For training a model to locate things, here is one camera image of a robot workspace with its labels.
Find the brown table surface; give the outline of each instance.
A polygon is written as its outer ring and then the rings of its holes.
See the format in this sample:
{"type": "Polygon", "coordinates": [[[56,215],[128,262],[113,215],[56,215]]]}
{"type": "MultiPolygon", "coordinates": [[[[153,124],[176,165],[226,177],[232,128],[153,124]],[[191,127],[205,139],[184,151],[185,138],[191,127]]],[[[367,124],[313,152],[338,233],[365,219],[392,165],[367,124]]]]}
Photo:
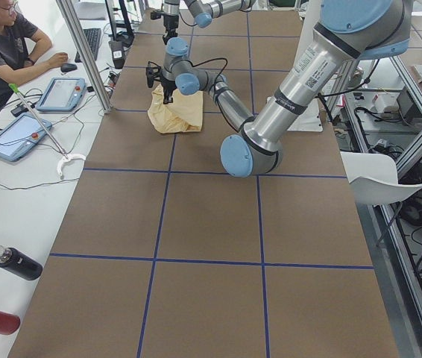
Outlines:
{"type": "MultiPolygon", "coordinates": [[[[398,357],[332,127],[286,133],[269,175],[226,175],[209,98],[200,133],[147,117],[163,29],[140,28],[9,357],[398,357]]],[[[258,113],[300,30],[253,11],[178,32],[258,113]]]]}

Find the white desk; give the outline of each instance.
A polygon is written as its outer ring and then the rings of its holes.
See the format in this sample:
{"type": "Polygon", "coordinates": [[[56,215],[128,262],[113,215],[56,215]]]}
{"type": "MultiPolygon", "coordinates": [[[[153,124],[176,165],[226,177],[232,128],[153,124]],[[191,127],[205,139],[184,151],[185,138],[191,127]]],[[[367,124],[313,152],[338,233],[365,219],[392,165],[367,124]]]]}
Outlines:
{"type": "MultiPolygon", "coordinates": [[[[104,22],[83,22],[83,27],[100,27],[103,29],[104,22]]],[[[63,26],[52,41],[54,48],[45,54],[42,59],[49,58],[55,52],[66,51],[69,54],[69,62],[73,62],[76,50],[66,26],[63,26]]],[[[107,63],[112,64],[113,62],[105,35],[102,37],[102,44],[98,53],[98,70],[107,67],[107,63]]],[[[105,79],[108,71],[103,71],[101,74],[103,75],[102,78],[105,79]]],[[[44,90],[51,78],[60,76],[60,70],[53,69],[29,84],[21,86],[20,90],[21,92],[27,92],[31,88],[44,90]]],[[[66,76],[86,78],[87,85],[89,85],[84,65],[81,63],[78,64],[78,70],[69,72],[66,76]]],[[[84,104],[91,95],[86,93],[79,106],[84,104]]],[[[0,112],[0,128],[5,127],[13,120],[10,109],[11,107],[8,107],[0,112]]],[[[77,113],[77,117],[84,122],[84,129],[75,149],[72,151],[73,153],[85,155],[89,153],[102,115],[101,106],[96,98],[92,98],[77,113]]],[[[66,115],[41,115],[41,117],[53,123],[59,122],[64,116],[66,115]]],[[[57,123],[51,132],[68,151],[80,129],[81,124],[70,117],[65,122],[57,123]]],[[[44,138],[41,143],[53,145],[48,137],[44,138]]],[[[59,181],[56,167],[60,158],[61,155],[51,148],[37,146],[17,163],[0,160],[0,183],[9,187],[24,187],[59,181]]],[[[83,167],[84,162],[81,160],[74,160],[66,164],[63,170],[64,179],[79,178],[83,167]]],[[[45,264],[75,186],[76,181],[29,190],[9,191],[0,188],[0,245],[17,248],[39,263],[45,264]]],[[[0,268],[0,310],[23,318],[36,284],[37,280],[26,281],[0,268]]],[[[8,355],[16,334],[0,335],[0,358],[5,358],[8,355]]]]}

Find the robotic arm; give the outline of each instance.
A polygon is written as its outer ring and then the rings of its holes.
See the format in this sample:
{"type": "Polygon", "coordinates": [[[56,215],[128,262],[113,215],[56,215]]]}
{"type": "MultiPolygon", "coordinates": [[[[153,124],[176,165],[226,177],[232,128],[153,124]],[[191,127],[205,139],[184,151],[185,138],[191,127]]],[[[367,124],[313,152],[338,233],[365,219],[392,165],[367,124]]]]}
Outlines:
{"type": "Polygon", "coordinates": [[[236,177],[267,173],[282,160],[280,137],[343,62],[395,56],[408,48],[412,6],[413,0],[322,0],[312,44],[256,118],[224,76],[192,66],[179,37],[166,46],[162,68],[147,68],[148,86],[160,81],[165,101],[177,88],[184,95],[209,93],[237,132],[221,145],[223,167],[236,177]]]}
{"type": "MultiPolygon", "coordinates": [[[[201,0],[185,0],[196,24],[200,28],[208,26],[212,19],[226,13],[237,10],[247,10],[253,7],[256,0],[213,0],[204,4],[201,0]]],[[[157,20],[163,17],[165,34],[163,42],[165,45],[172,37],[177,37],[177,29],[180,23],[180,0],[164,0],[161,10],[151,12],[151,19],[157,20]]]]}

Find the keyboard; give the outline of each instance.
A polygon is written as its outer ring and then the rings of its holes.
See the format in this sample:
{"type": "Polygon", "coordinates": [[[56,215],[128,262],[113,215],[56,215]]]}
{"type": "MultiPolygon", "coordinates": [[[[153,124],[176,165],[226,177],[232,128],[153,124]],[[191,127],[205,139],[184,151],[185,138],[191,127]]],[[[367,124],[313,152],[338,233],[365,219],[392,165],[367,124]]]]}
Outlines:
{"type": "MultiPolygon", "coordinates": [[[[89,43],[90,50],[92,50],[93,59],[96,61],[98,56],[98,47],[100,47],[100,28],[85,28],[84,29],[86,41],[89,43]]],[[[80,55],[77,52],[75,55],[75,62],[82,62],[80,55]]]]}

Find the computer mouse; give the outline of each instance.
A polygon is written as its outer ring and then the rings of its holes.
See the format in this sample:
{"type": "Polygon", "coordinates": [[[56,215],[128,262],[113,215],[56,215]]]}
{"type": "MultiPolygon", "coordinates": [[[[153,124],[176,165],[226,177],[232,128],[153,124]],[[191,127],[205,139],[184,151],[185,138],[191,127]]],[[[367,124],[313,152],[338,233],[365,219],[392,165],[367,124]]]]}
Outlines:
{"type": "Polygon", "coordinates": [[[62,71],[63,73],[67,73],[70,71],[75,71],[77,69],[77,65],[75,65],[74,63],[64,63],[61,67],[60,67],[60,71],[62,71]]]}

